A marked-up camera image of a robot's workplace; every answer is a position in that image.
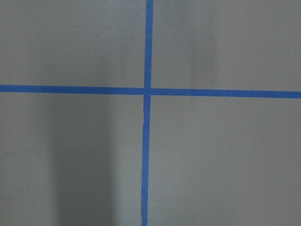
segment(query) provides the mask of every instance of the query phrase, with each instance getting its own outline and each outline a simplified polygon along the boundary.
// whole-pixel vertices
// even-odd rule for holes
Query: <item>blue tape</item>
[[[191,97],[257,97],[257,98],[301,98],[299,91],[261,91],[228,89],[160,89],[122,87],[81,87],[81,86],[26,86],[0,85],[0,92],[15,93],[74,93],[74,94],[119,94],[152,96]]]
[[[301,98],[297,91],[260,91],[226,89],[155,89],[150,91],[156,96],[192,96],[192,97],[261,97],[261,98]]]
[[[143,140],[142,140],[142,179],[141,216],[142,226],[148,223],[149,155],[151,121],[151,59],[152,59],[153,0],[146,0],[145,53],[144,53],[144,98],[143,98]]]
[[[0,92],[143,95],[144,88],[0,85]]]

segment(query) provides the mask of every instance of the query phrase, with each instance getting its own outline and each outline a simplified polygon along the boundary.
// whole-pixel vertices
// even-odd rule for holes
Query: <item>gray floor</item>
[[[145,1],[1,1],[0,84],[143,87]],[[154,88],[301,91],[301,2],[154,2]],[[1,226],[141,225],[143,96],[0,93]],[[299,226],[299,99],[151,99],[149,226]]]

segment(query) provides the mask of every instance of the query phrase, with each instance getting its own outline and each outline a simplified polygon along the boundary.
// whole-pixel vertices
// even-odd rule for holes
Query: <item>scuff mark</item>
[[[31,169],[40,157],[39,152],[21,151],[0,155],[0,197],[16,200],[29,190]]]

